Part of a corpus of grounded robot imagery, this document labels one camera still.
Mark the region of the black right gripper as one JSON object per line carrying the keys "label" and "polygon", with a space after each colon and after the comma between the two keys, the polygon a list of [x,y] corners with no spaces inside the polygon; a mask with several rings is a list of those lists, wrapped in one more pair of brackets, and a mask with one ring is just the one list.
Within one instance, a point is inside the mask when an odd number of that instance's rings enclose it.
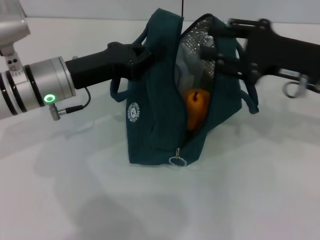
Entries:
{"label": "black right gripper", "polygon": [[320,46],[278,35],[267,19],[230,18],[226,23],[211,23],[209,35],[247,39],[243,63],[213,47],[200,47],[200,59],[215,62],[215,68],[221,73],[256,83],[262,76],[278,76],[279,70],[285,69],[306,75],[309,83],[320,81]]}

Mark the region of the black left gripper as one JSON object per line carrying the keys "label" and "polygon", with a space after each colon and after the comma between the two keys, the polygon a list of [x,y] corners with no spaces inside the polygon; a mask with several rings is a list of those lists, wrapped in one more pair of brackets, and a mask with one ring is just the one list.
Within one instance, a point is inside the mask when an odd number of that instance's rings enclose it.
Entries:
{"label": "black left gripper", "polygon": [[166,55],[164,49],[149,51],[141,44],[110,42],[101,52],[65,62],[75,89],[83,89],[113,79],[136,80],[140,66],[149,69]]}

